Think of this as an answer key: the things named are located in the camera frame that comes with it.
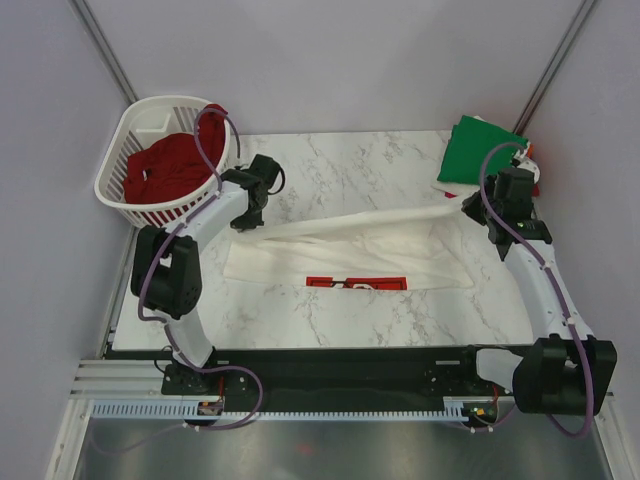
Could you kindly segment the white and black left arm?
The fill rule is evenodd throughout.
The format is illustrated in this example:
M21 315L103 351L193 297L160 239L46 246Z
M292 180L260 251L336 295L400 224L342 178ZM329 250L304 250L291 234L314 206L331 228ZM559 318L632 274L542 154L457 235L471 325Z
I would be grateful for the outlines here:
M215 348L206 339L197 305L203 291L200 254L221 232L264 225L262 211L284 185L282 166L256 155L249 166L221 175L221 190L170 227L146 226L136 240L131 292L140 321L159 324L171 363L164 370L164 395L211 395L219 369L210 362Z

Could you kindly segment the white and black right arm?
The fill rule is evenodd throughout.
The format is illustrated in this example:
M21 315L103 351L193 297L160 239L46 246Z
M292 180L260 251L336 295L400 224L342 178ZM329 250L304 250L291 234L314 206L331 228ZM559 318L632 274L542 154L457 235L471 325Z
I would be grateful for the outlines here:
M533 344L523 354L482 347L458 368L458 381L477 394L495 383L514 394L523 413L582 416L600 412L617 363L578 313L555 262L552 237L532 216L534 176L506 168L486 178L462 210L488 238L516 281Z

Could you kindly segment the white Coca-Cola t-shirt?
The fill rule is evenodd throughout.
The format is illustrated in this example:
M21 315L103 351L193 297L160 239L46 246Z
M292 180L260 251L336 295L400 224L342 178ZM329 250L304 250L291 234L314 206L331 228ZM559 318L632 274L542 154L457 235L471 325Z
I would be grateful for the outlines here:
M315 288L470 288L461 203L376 210L235 234L228 279Z

